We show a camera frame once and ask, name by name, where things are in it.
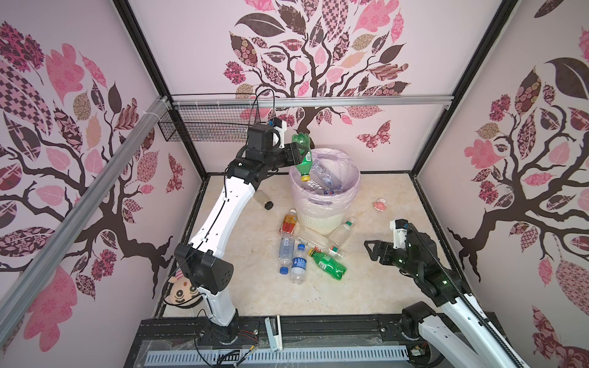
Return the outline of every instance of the butterfly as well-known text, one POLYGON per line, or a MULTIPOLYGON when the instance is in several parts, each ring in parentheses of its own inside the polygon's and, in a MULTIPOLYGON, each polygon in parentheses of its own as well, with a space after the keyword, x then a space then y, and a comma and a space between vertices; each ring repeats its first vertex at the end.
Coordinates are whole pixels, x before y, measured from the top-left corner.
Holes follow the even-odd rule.
POLYGON ((170 160, 170 168, 172 169, 173 176, 170 178, 170 180, 168 180, 168 185, 166 186, 166 193, 169 193, 174 189, 180 190, 183 188, 182 179, 180 177, 184 173, 182 165, 177 164, 176 159, 172 157, 172 155, 169 153, 168 159, 170 160))
POLYGON ((387 121, 386 123, 382 124, 380 126, 380 128, 378 128, 378 132, 376 132, 376 134, 361 134, 358 135, 356 138, 358 138, 361 142, 366 143, 366 146, 368 148, 370 148, 372 151, 374 151, 374 148, 378 145, 378 143, 388 143, 391 144, 391 142, 389 142, 389 139, 391 138, 391 135, 389 132, 391 128, 391 121, 387 121))

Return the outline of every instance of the green plastic bottle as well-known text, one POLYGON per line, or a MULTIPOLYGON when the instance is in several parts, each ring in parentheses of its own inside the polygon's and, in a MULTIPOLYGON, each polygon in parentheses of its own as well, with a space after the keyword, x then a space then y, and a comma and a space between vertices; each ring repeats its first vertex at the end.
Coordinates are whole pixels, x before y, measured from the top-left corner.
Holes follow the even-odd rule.
POLYGON ((309 176, 309 171, 311 171, 311 166, 313 166, 313 160, 311 158, 311 149, 309 146, 311 145, 311 138, 306 133, 294 134, 293 135, 293 142, 300 143, 304 145, 309 152, 303 157, 303 162, 296 166, 297 170, 300 172, 300 180, 301 181, 309 181, 311 177, 309 176))
POLYGON ((336 280, 341 280, 343 274, 348 270, 346 266, 331 258, 331 256, 317 252, 315 249, 309 252, 309 256, 311 256, 317 266, 321 267, 323 271, 329 273, 336 280))

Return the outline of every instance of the stuffed toy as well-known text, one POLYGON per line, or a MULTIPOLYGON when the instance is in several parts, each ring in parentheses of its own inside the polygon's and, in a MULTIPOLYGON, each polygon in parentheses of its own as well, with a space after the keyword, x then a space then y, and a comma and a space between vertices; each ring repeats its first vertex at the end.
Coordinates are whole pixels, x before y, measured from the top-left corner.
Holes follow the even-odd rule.
POLYGON ((173 284, 170 294, 164 299, 169 306, 190 309, 203 301, 198 289, 192 286, 188 277, 184 277, 182 270, 178 269, 176 275, 170 277, 168 282, 173 284))

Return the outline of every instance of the cable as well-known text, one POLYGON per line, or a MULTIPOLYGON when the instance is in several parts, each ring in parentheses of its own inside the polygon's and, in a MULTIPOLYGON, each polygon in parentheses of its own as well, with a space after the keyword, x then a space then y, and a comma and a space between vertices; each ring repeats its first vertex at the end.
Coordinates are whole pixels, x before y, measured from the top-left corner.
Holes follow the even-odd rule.
POLYGON ((472 314, 474 314, 475 317, 477 317, 477 319, 480 321, 480 323, 483 326, 485 326, 485 328, 489 331, 489 333, 491 334, 491 336, 493 336, 493 338, 497 341, 497 343, 501 346, 501 348, 503 348, 503 350, 506 352, 506 354, 509 355, 509 358, 514 362, 514 364, 517 367, 519 367, 519 368, 524 368, 524 365, 519 361, 519 359, 517 359, 517 356, 515 356, 514 352, 509 348, 509 346, 507 345, 507 343, 505 342, 505 340, 503 340, 502 338, 500 338, 500 336, 497 334, 497 332, 495 331, 495 329, 493 328, 492 325, 489 325, 491 322, 488 319, 485 320, 478 313, 478 311, 475 309, 475 307, 472 306, 472 304, 470 303, 470 301, 468 301, 468 299, 464 296, 464 294, 458 288, 458 286, 456 285, 456 283, 454 282, 454 280, 452 279, 452 277, 450 277, 450 275, 446 271, 446 268, 440 262, 439 258, 437 258, 433 254, 433 252, 429 249, 429 247, 425 244, 423 238, 421 237, 421 235, 419 235, 419 232, 417 231, 417 228, 413 224, 411 224, 411 223, 409 224, 409 226, 411 227, 411 230, 413 230, 415 232, 415 235, 417 236, 417 239, 421 243, 422 247, 425 248, 428 251, 429 255, 435 260, 435 262, 438 265, 438 267, 440 268, 440 270, 442 270, 444 276, 446 276, 446 278, 450 282, 450 285, 452 286, 452 288, 454 288, 454 290, 456 292, 458 292, 458 295, 460 296, 460 299, 462 299, 462 301, 470 309, 470 311, 472 312, 472 314))

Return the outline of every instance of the marble floor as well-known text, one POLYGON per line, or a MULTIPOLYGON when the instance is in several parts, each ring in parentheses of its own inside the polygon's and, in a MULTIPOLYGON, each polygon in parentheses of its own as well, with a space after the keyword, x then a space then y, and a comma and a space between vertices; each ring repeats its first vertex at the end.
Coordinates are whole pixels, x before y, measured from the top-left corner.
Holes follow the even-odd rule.
MULTIPOLYGON (((346 251, 342 263, 348 271, 337 281, 309 261, 301 285, 292 284, 290 275, 278 272, 278 229, 284 215, 294 208, 289 177, 276 175, 262 182, 260 189, 272 199, 274 207, 268 211, 250 200, 223 257, 234 265, 228 289, 241 316, 401 313, 420 300, 435 308, 413 280, 399 274, 396 267, 371 261, 363 245, 365 240, 393 241, 389 222, 405 218, 438 243, 438 256, 449 267, 411 179, 407 174, 363 174, 361 180, 360 192, 348 211, 358 223, 342 246, 346 251), (372 203, 381 197, 388 207, 378 212, 372 203)), ((211 177, 193 235, 213 208, 222 186, 222 176, 211 177)), ((190 317, 200 308, 167 306, 164 317, 190 317)))

